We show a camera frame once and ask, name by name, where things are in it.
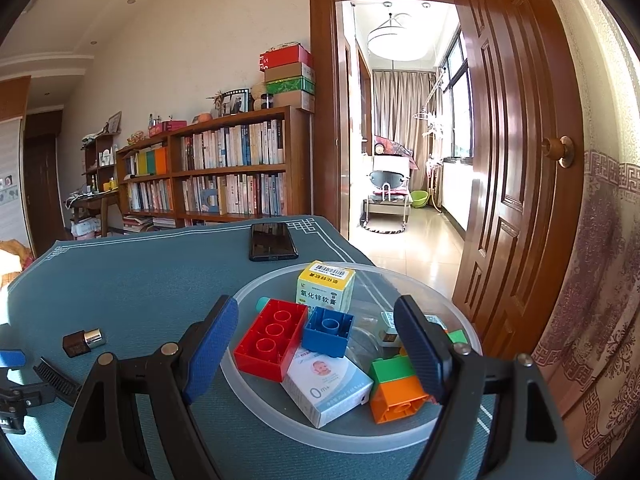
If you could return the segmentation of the dark perfume bottle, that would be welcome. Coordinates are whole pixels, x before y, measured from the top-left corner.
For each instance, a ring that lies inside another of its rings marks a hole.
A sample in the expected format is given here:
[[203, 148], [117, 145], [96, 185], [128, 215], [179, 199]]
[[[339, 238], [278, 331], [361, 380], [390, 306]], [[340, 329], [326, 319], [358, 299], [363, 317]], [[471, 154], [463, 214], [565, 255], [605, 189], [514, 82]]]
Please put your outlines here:
[[78, 332], [65, 335], [62, 339], [62, 348], [70, 359], [90, 353], [94, 348], [103, 346], [105, 337], [102, 330], [78, 330]]

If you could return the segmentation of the green orange toy block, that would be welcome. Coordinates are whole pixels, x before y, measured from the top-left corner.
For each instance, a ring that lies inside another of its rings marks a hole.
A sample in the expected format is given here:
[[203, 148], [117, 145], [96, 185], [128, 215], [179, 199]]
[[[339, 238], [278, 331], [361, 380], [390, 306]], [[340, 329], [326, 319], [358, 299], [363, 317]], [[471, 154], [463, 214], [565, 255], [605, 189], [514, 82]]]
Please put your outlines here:
[[376, 424], [415, 415], [432, 397], [423, 389], [408, 356], [374, 360], [369, 368], [373, 380], [369, 405]]

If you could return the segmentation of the teal white medicine box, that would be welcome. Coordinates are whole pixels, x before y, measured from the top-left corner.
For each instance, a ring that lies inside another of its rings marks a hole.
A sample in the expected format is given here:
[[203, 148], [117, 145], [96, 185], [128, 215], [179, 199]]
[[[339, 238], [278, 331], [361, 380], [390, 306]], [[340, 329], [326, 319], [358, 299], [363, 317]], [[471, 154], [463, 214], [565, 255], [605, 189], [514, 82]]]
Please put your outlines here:
[[374, 336], [378, 344], [383, 347], [399, 348], [401, 341], [396, 330], [394, 315], [390, 311], [383, 311], [376, 320]]

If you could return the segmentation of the red long toy block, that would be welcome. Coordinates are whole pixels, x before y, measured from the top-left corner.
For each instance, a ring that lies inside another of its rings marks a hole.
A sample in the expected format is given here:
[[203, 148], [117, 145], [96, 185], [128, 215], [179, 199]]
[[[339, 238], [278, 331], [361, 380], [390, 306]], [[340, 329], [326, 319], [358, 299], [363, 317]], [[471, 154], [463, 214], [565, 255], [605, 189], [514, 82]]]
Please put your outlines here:
[[236, 368], [270, 382], [283, 382], [307, 316], [303, 304], [270, 299], [233, 350]]

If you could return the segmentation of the white red medicine box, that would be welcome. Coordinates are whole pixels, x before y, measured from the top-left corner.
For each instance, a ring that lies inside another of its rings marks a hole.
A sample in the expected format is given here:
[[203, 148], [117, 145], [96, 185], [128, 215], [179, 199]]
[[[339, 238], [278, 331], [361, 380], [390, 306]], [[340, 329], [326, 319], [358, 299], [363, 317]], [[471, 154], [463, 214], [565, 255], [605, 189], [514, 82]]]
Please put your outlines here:
[[281, 386], [319, 429], [366, 404], [373, 379], [347, 356], [331, 358], [299, 347]]

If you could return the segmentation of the teal oval case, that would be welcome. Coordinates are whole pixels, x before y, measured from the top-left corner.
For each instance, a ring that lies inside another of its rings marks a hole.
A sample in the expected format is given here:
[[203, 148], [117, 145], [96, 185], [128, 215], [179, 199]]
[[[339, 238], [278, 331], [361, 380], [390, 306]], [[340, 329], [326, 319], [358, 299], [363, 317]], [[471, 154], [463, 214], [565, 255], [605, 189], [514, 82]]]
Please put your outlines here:
[[269, 301], [270, 301], [269, 297], [265, 297], [265, 296], [260, 297], [256, 302], [256, 306], [255, 306], [256, 312], [257, 313], [262, 312], [262, 310], [265, 309], [265, 306], [269, 304]]

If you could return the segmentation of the blue toy block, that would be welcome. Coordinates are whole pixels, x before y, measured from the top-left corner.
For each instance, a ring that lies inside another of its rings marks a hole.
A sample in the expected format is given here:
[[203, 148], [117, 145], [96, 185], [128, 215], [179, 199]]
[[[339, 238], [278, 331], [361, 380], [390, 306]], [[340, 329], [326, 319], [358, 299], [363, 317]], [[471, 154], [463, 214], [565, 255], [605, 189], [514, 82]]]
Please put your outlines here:
[[344, 358], [354, 317], [345, 312], [314, 307], [303, 328], [302, 347], [331, 358]]

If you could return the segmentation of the yellow medicine box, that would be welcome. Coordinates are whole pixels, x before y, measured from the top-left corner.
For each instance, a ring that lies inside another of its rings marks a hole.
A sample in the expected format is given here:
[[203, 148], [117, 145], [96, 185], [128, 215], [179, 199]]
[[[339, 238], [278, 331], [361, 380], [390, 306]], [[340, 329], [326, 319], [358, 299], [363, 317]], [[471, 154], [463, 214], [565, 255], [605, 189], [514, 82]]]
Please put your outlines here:
[[348, 312], [356, 272], [342, 266], [316, 260], [309, 263], [297, 278], [295, 301], [309, 311], [315, 307]]

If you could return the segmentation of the green pink toy block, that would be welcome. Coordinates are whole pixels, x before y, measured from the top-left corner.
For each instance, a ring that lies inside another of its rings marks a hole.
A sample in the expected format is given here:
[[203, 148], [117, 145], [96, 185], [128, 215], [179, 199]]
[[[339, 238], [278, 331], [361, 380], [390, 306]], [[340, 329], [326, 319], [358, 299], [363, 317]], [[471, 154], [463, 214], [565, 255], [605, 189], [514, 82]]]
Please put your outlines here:
[[468, 344], [468, 338], [465, 336], [464, 330], [454, 330], [453, 332], [447, 333], [450, 341], [453, 344]]

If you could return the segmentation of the patterned pink curtain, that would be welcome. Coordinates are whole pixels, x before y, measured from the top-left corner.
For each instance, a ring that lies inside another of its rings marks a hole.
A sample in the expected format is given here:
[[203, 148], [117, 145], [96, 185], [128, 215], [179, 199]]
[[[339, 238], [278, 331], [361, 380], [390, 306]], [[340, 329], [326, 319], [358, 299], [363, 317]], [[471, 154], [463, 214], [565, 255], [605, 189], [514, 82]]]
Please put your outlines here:
[[576, 462], [600, 474], [639, 418], [639, 59], [602, 0], [552, 0], [577, 76], [584, 190], [534, 359]]

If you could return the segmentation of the teal table mat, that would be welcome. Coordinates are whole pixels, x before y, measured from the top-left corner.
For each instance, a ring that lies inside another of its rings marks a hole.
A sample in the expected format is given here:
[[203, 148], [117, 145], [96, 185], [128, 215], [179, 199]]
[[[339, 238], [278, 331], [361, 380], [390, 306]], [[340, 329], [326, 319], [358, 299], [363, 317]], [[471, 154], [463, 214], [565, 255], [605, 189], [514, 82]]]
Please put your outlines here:
[[[179, 339], [220, 296], [271, 271], [314, 260], [374, 266], [322, 218], [293, 218], [288, 228], [298, 250], [292, 261], [250, 260], [246, 222], [55, 244], [1, 292], [2, 348], [26, 356], [13, 378], [34, 382], [45, 358], [84, 380], [96, 352], [70, 359], [62, 348], [78, 330], [102, 330], [104, 350], [121, 359], [145, 356]], [[349, 454], [299, 443], [253, 415], [222, 370], [192, 412], [228, 479], [403, 479], [425, 444]]]

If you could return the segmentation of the brown wooden door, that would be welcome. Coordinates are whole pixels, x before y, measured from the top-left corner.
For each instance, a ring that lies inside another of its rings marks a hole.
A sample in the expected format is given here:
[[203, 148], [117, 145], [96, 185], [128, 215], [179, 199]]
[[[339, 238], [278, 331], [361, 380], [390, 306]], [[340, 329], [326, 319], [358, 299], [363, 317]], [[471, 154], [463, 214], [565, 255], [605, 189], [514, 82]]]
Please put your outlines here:
[[472, 87], [472, 203], [454, 303], [488, 356], [532, 352], [570, 261], [582, 106], [552, 0], [456, 0]]

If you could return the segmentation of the clear plastic bowl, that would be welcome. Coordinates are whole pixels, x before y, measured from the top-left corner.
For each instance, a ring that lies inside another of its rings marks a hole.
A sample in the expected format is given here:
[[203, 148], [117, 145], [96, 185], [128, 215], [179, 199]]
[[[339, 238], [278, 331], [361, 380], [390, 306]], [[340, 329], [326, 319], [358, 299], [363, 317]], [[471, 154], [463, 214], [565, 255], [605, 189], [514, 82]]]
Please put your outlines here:
[[[425, 315], [440, 319], [448, 332], [464, 330], [469, 344], [476, 352], [482, 351], [480, 340], [472, 324], [449, 299], [415, 278], [391, 270], [349, 263], [356, 272], [354, 292], [349, 313], [355, 317], [355, 327], [346, 349], [346, 356], [362, 370], [368, 370], [376, 358], [389, 358], [397, 352], [392, 347], [381, 347], [374, 330], [378, 315], [393, 312], [395, 301], [401, 295], [410, 295]], [[262, 297], [292, 301], [295, 299], [297, 277], [302, 264], [286, 266], [255, 278], [235, 293], [239, 307], [238, 328], [231, 339], [236, 347], [250, 324], [258, 315], [256, 302]], [[354, 408], [322, 428], [314, 428], [292, 399], [276, 382], [240, 372], [232, 352], [222, 359], [224, 378], [236, 397], [258, 419], [271, 429], [299, 443], [325, 451], [349, 454], [384, 453], [408, 448], [424, 442], [431, 434], [439, 407], [433, 403], [421, 408], [418, 414], [378, 425], [370, 408]]]

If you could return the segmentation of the small wooden shelf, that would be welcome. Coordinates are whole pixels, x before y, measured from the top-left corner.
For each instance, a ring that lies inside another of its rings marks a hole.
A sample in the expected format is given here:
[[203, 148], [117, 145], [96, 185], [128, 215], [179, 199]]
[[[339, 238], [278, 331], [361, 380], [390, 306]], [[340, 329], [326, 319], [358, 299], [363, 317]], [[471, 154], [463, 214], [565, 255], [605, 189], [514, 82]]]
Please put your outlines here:
[[113, 133], [100, 133], [85, 140], [81, 151], [84, 153], [86, 185], [92, 192], [111, 191], [116, 181], [117, 145]]

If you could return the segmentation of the black smartphone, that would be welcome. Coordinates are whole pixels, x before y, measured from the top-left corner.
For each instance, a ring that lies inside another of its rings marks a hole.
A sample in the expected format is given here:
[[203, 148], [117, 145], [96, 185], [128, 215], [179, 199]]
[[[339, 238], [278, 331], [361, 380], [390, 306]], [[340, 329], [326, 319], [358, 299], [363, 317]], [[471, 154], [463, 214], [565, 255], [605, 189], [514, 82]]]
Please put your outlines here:
[[250, 227], [250, 260], [278, 261], [297, 257], [297, 248], [285, 222], [255, 223]]

